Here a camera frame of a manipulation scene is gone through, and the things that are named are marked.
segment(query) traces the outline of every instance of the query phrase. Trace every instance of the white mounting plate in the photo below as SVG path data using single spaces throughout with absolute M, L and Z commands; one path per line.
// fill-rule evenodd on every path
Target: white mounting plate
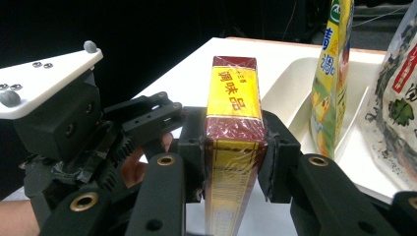
M 2 85 L 8 88 L 0 89 L 0 93 L 10 90 L 13 85 L 20 85 L 21 88 L 15 92 L 21 101 L 13 107 L 0 103 L 0 119 L 13 120 L 28 115 L 83 72 L 92 69 L 102 57 L 101 50 L 97 48 L 93 53 L 83 50 L 1 69 L 0 88 Z

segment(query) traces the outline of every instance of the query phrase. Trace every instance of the human hand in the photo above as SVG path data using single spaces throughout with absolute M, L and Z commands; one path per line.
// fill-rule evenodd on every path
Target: human hand
M 172 140 L 173 137 L 171 133 L 167 133 L 161 137 L 161 145 L 164 147 L 165 151 L 169 150 Z M 126 157 L 126 160 L 120 168 L 120 174 L 128 188 L 144 180 L 148 165 L 140 162 L 140 158 L 143 155 L 144 150 L 141 147 L 136 148 L 130 156 Z

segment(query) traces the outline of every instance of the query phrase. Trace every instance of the cable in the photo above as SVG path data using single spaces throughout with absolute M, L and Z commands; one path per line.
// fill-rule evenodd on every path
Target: cable
M 391 12 L 391 13 L 389 13 L 389 15 L 394 16 L 394 17 L 401 17 L 401 16 L 404 16 L 404 13 L 403 12 L 400 12 L 400 13 Z M 380 15 L 354 15 L 353 18 L 370 19 L 370 18 L 375 18 L 375 17 L 379 17 L 379 16 Z
M 282 40 L 281 40 L 281 41 L 283 41 L 283 40 L 284 40 L 284 38 L 285 38 L 286 32 L 288 31 L 288 27 L 289 27 L 289 25 L 291 24 L 292 18 L 294 17 L 294 13 L 295 13 L 295 8 L 296 8 L 296 7 L 297 7 L 297 1 L 295 1 L 295 2 L 294 2 L 294 7 L 293 7 L 293 9 L 292 9 L 292 15 L 291 15 L 291 18 L 289 19 L 289 22 L 288 22 L 288 24 L 287 24 L 287 26 L 286 26 L 286 28 L 285 28 L 285 32 L 284 32 L 284 35 L 282 36 Z
M 365 22 L 363 22 L 363 23 L 359 23 L 359 24 L 357 24 L 357 25 L 355 25 L 355 26 L 352 26 L 352 27 L 353 27 L 353 28 L 355 28 L 355 27 L 359 27 L 359 26 L 365 25 L 365 24 L 367 24 L 367 23 L 369 23 L 369 22 L 372 22 L 372 21 L 377 20 L 377 19 L 382 18 L 382 17 L 386 17 L 386 16 L 389 16 L 389 15 L 392 15 L 392 14 L 394 14 L 394 13 L 396 13 L 396 12 L 400 11 L 400 10 L 403 10 L 404 8 L 408 8 L 408 7 L 409 7 L 409 5 L 408 5 L 408 6 L 404 6 L 403 8 L 398 8 L 398 9 L 396 9 L 396 10 L 394 10 L 394 11 L 390 12 L 390 13 L 386 13 L 386 14 L 383 14 L 383 15 L 377 16 L 377 17 L 375 17 L 375 18 L 373 18 L 373 19 L 370 19 L 370 20 L 365 21 Z

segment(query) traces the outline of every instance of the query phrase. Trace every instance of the snack bag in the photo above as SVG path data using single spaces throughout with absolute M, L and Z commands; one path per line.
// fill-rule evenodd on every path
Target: snack bag
M 353 0 L 332 0 L 312 88 L 310 131 L 317 151 L 334 159 L 344 111 Z
M 402 190 L 417 190 L 417 1 L 389 44 L 360 117 L 376 165 Z

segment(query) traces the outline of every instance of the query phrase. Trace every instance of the white plastic bag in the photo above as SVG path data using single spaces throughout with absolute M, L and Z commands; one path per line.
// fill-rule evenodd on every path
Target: white plastic bag
M 417 190 L 417 1 L 371 85 L 360 126 L 374 162 L 401 190 Z

